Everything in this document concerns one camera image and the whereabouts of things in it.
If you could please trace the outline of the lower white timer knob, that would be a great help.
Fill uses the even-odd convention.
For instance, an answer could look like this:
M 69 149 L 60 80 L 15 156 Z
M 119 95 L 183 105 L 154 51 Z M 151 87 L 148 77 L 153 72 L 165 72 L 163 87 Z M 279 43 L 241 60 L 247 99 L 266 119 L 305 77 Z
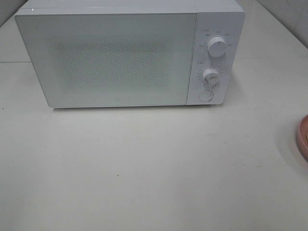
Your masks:
M 208 68 L 202 73 L 202 80 L 204 84 L 214 86 L 219 81 L 219 71 L 215 68 Z

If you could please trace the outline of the upper white dial knob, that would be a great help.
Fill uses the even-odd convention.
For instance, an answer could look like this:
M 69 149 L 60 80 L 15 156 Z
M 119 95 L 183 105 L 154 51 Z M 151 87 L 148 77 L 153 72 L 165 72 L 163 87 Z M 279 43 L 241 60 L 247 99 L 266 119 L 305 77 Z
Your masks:
M 214 36 L 207 42 L 207 51 L 212 57 L 221 57 L 225 54 L 227 40 L 222 36 Z

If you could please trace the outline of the round white door button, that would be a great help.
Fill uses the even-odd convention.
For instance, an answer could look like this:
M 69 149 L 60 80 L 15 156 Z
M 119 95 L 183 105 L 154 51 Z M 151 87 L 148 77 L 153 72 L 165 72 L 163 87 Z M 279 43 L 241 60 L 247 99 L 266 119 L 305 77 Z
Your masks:
M 199 93 L 198 99 L 202 102 L 210 102 L 213 99 L 213 92 L 211 90 L 204 90 Z

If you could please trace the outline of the pink round plate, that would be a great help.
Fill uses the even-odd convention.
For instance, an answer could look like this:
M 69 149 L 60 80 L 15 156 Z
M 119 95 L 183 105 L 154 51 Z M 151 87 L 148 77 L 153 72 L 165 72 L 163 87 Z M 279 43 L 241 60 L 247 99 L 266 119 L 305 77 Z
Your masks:
M 306 162 L 308 162 L 308 142 L 306 135 L 308 134 L 308 115 L 305 115 L 297 126 L 296 144 L 299 152 Z

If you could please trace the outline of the white microwave oven body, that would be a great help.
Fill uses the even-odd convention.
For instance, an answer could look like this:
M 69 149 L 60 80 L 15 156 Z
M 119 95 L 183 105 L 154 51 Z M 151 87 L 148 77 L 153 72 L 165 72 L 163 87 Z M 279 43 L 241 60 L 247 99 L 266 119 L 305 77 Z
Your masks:
M 244 10 L 234 0 L 29 0 L 16 12 L 15 18 L 19 15 L 180 13 L 197 15 L 187 101 L 181 105 L 221 104 L 245 20 Z M 214 36 L 222 36 L 227 40 L 225 54 L 217 58 L 210 56 L 207 51 L 207 42 Z M 202 73 L 208 68 L 219 71 L 219 81 L 214 86 L 203 83 Z M 213 92 L 214 96 L 210 102 L 198 99 L 199 93 L 204 90 Z

